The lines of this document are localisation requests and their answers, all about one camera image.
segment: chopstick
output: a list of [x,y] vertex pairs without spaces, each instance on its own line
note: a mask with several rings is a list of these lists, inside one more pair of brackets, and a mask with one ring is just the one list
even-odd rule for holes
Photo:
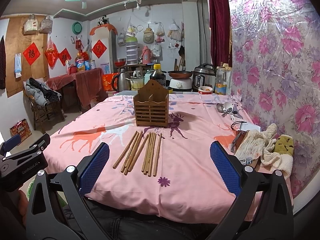
[[139,158],[140,153],[142,152],[142,150],[143,150],[143,148],[144,148],[144,146],[145,146],[148,138],[149,138],[149,134],[147,134],[147,136],[144,138],[142,145],[140,146],[138,152],[137,152],[136,155],[134,156],[134,158],[133,158],[133,160],[132,160],[132,162],[131,162],[131,164],[130,164],[130,167],[129,167],[129,172],[132,171],[134,165],[136,164],[137,159]]
[[138,139],[137,139],[137,141],[136,141],[136,143],[134,145],[134,148],[133,148],[132,152],[130,153],[130,156],[129,156],[129,159],[128,159],[127,163],[125,164],[125,170],[124,170],[124,174],[125,175],[128,174],[129,167],[131,165],[133,157],[135,156],[135,154],[136,154],[136,152],[138,150],[138,147],[140,145],[141,139],[142,139],[142,131],[139,133]]
[[147,159],[146,159],[146,165],[144,166],[144,171],[143,174],[146,175],[149,171],[149,167],[150,167],[150,158],[151,158],[151,151],[152,151],[152,145],[153,145],[153,138],[155,136],[155,133],[151,133],[151,139],[150,139],[150,144],[149,144],[149,148],[148,148],[148,155],[147,155]]
[[160,138],[158,141],[158,147],[157,147],[157,153],[156,153],[156,158],[155,158],[155,165],[153,167],[153,176],[157,176],[157,170],[158,170],[158,159],[159,159],[159,153],[160,153],[160,146],[161,146],[161,138],[162,138],[162,133],[160,133]]
[[144,168],[145,168],[145,166],[146,166],[147,156],[148,156],[148,152],[149,152],[151,135],[152,135],[152,133],[149,133],[149,140],[148,140],[148,144],[147,144],[146,154],[144,155],[143,165],[142,165],[142,168],[141,168],[141,171],[142,171],[143,173],[144,173]]
[[135,139],[136,135],[137,135],[138,131],[136,131],[134,133],[134,135],[132,136],[130,142],[128,143],[127,147],[124,149],[124,151],[122,152],[122,154],[120,155],[120,157],[117,159],[116,163],[113,165],[113,168],[116,169],[119,165],[119,163],[121,162],[121,160],[123,159],[123,157],[125,156],[126,152],[128,151],[132,141]]
[[153,162],[153,155],[155,152],[155,144],[156,144],[156,137],[157,134],[153,134],[153,141],[152,141],[152,148],[151,148],[151,153],[150,153],[150,162],[149,162],[149,169],[148,169],[148,176],[151,177],[152,175],[152,162]]
[[133,141],[133,143],[132,143],[132,146],[131,146],[131,148],[130,148],[130,151],[129,151],[128,154],[127,154],[127,157],[126,157],[126,159],[125,159],[125,161],[124,161],[124,164],[122,165],[122,168],[121,168],[121,172],[122,172],[122,173],[123,173],[124,170],[125,170],[125,165],[127,164],[127,161],[128,161],[128,159],[129,159],[129,156],[130,156],[130,154],[131,154],[131,152],[132,152],[132,150],[133,150],[133,148],[134,148],[135,143],[136,143],[137,140],[138,140],[138,137],[139,137],[139,134],[137,134],[137,135],[135,136],[134,141]]

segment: yellow bottle cap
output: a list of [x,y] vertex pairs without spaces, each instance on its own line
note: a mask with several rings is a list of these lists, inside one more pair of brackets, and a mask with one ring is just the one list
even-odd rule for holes
[[153,69],[161,69],[161,64],[154,64]]

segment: floral curtain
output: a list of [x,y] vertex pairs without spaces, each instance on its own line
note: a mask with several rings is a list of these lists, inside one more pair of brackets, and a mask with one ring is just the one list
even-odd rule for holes
[[229,0],[233,91],[265,129],[295,141],[297,196],[320,167],[320,18],[309,0]]

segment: pink tablecloth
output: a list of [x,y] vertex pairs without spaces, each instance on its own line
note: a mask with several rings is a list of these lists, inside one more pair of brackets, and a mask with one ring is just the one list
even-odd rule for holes
[[[69,165],[77,165],[105,142],[110,147],[110,158],[89,198],[178,222],[219,223],[235,195],[223,183],[209,148],[215,140],[228,148],[235,134],[230,129],[231,119],[221,117],[213,103],[234,100],[217,95],[171,95],[171,128],[137,127],[132,100],[132,96],[108,98],[52,135],[44,151],[47,171],[61,172]],[[250,121],[244,111],[240,114]],[[117,169],[112,168],[136,130],[163,134],[156,177],[141,172],[145,150],[127,176],[120,172],[124,160]],[[257,193],[248,220],[259,199]]]
[[101,68],[62,75],[47,80],[48,86],[52,90],[59,90],[65,85],[76,81],[77,95],[82,106],[90,104],[91,100],[96,98],[98,92],[102,89],[101,77],[103,71]]

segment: round hanging ring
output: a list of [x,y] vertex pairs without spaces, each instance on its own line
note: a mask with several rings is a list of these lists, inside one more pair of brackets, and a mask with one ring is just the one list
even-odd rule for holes
[[138,26],[137,26],[137,31],[138,31],[138,32],[142,32],[142,31],[143,31],[143,26],[142,26],[142,25],[138,25]]

